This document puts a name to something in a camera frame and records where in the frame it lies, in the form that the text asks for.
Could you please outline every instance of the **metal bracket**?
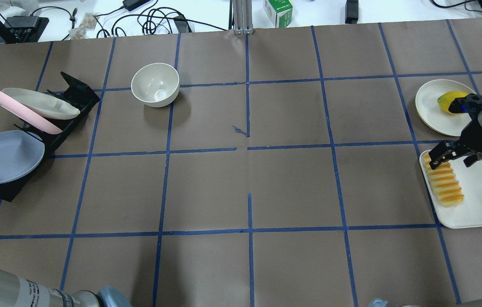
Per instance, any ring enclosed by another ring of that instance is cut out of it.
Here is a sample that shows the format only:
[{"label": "metal bracket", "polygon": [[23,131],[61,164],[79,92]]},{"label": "metal bracket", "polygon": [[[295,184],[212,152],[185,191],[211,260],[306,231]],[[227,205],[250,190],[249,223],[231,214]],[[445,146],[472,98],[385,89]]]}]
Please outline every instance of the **metal bracket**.
[{"label": "metal bracket", "polygon": [[254,33],[252,27],[252,0],[231,0],[233,13],[233,33],[245,35]]}]

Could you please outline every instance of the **bread slice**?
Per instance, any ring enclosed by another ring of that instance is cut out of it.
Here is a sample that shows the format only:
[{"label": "bread slice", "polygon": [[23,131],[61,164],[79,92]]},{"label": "bread slice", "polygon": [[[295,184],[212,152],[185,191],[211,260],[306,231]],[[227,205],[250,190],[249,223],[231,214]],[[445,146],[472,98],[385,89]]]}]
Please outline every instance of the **bread slice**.
[{"label": "bread slice", "polygon": [[428,175],[432,193],[438,198],[438,202],[444,207],[456,206],[465,200],[461,192],[459,181],[455,178],[455,172],[449,162],[442,163],[438,168],[430,168],[430,156],[423,157],[424,168]]}]

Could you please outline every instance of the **light blue plate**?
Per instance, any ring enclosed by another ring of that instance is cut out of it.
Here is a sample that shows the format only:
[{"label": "light blue plate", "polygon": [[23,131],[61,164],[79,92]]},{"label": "light blue plate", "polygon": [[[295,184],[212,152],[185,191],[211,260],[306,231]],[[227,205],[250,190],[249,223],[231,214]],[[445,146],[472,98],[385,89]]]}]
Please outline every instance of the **light blue plate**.
[{"label": "light blue plate", "polygon": [[23,131],[1,132],[0,183],[14,181],[30,173],[42,161],[44,150],[44,143]]}]

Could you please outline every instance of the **green box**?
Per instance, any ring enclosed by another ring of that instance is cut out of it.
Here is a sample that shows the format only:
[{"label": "green box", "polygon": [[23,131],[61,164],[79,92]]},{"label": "green box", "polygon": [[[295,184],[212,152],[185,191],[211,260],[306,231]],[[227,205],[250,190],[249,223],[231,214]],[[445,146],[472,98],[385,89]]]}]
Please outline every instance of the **green box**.
[{"label": "green box", "polygon": [[292,22],[294,7],[289,0],[264,0],[264,10],[276,28],[286,28]]}]

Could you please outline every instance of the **pink plate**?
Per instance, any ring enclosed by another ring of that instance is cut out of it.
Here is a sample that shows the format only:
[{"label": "pink plate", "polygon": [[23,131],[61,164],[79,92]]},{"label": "pink plate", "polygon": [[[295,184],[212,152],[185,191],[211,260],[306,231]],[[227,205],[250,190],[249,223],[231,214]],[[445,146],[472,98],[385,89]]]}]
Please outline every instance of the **pink plate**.
[{"label": "pink plate", "polygon": [[25,107],[19,101],[13,99],[12,97],[2,93],[0,91],[0,105],[14,113],[15,116],[19,117],[20,119],[28,122],[35,128],[44,131],[49,134],[60,134],[62,131],[54,124],[50,123],[44,117],[36,114],[34,111]]}]

